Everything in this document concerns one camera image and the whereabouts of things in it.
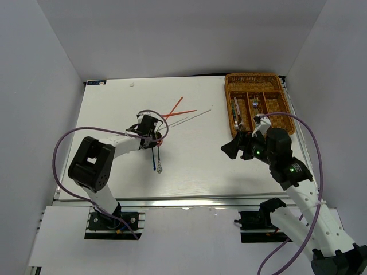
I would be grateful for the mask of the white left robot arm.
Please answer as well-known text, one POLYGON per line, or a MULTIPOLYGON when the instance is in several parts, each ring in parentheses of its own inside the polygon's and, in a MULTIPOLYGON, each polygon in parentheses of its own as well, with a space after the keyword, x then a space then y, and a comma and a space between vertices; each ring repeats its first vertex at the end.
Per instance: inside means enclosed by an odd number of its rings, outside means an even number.
POLYGON ((142 149, 153 148, 158 119, 144 113, 138 115, 138 122, 128 128, 123 135, 104 139, 85 137, 69 166, 68 177, 80 186, 89 199, 96 203, 95 209, 102 214, 101 221, 114 229, 121 222, 121 206, 108 186, 114 159, 142 149))

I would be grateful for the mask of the purple iridescent spoon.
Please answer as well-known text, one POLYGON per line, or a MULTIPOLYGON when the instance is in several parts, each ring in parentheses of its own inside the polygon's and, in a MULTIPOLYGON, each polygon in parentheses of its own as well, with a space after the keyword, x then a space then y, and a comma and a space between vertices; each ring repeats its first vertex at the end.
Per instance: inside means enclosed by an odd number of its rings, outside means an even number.
POLYGON ((152 163, 153 163, 153 171, 156 171, 157 165, 155 161, 154 147, 151 148, 151 156, 152 156, 152 163))

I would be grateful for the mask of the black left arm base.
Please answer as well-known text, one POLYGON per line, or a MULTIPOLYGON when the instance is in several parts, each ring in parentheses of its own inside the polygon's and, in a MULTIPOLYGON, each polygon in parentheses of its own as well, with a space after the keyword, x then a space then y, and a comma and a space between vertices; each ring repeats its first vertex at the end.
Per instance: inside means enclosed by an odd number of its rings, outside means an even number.
POLYGON ((86 240, 137 241, 140 239, 144 225, 144 212, 122 211, 120 218, 129 225, 136 237, 124 222, 105 217, 98 211, 90 211, 84 233, 86 240))

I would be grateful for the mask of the silver chopstick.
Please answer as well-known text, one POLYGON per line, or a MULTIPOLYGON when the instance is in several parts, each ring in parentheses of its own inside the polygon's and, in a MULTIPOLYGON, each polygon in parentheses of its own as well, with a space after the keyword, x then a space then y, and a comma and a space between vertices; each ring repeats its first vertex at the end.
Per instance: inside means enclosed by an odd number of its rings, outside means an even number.
POLYGON ((170 127, 178 126, 178 125, 180 125, 180 124, 184 123, 185 121, 187 121, 188 119, 189 119, 189 117, 185 117, 184 119, 179 120, 179 121, 177 121, 177 122, 173 123, 170 127))
POLYGON ((187 121, 190 121, 190 120, 193 120, 193 119, 195 119, 195 118, 197 118, 197 117, 200 117, 200 116, 202 116, 202 115, 204 115, 204 114, 206 114, 206 113, 208 113, 208 112, 210 112, 212 109, 209 109, 209 110, 206 110, 206 111, 204 111, 204 112, 201 112, 201 113, 199 113, 199 114, 197 114, 197 115, 194 115, 194 116, 192 116, 192 117, 190 117, 187 121))

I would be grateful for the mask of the gold ornate rainbow spoon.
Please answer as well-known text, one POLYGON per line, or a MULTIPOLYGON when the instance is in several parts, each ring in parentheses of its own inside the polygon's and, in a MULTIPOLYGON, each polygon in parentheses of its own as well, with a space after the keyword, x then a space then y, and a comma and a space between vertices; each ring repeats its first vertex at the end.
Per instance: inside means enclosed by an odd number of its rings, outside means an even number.
POLYGON ((160 155, 160 146, 161 146, 162 142, 159 141, 157 143, 157 163, 155 164, 155 171, 158 173, 158 174, 161 174, 162 171, 163 171, 163 168, 162 168, 162 163, 161 163, 161 155, 160 155))

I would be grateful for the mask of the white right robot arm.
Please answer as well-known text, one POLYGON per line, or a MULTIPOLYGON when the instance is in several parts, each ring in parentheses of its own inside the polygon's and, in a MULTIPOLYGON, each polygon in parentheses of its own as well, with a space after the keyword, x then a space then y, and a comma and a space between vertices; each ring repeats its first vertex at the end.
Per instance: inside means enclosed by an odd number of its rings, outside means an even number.
POLYGON ((236 159, 258 159, 269 166, 271 176, 295 202, 306 223, 302 223, 279 198, 260 205, 259 221, 265 228, 279 228, 310 260, 314 274, 362 274, 366 268, 366 246, 359 246, 319 198, 321 188, 306 165, 293 156, 292 140, 284 129, 238 132, 221 150, 236 159))

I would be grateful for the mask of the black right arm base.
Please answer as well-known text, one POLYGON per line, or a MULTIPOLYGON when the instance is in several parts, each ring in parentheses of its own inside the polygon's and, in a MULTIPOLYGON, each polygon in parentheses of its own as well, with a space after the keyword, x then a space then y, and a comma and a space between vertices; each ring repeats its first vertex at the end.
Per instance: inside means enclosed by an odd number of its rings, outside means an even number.
POLYGON ((241 211, 234 224, 240 228, 242 243, 282 243, 287 239, 260 211, 241 211))

